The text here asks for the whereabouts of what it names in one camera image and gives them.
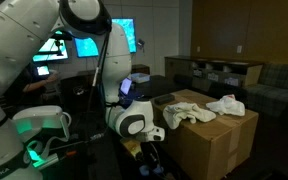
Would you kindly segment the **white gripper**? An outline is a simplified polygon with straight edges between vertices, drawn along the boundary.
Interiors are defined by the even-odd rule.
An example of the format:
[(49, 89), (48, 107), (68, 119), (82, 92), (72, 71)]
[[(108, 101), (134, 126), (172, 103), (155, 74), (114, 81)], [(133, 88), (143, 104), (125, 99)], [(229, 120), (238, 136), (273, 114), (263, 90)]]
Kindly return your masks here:
[(137, 162), (157, 167), (160, 164), (158, 151), (150, 142), (140, 142), (135, 139), (122, 138), (120, 143), (126, 154)]

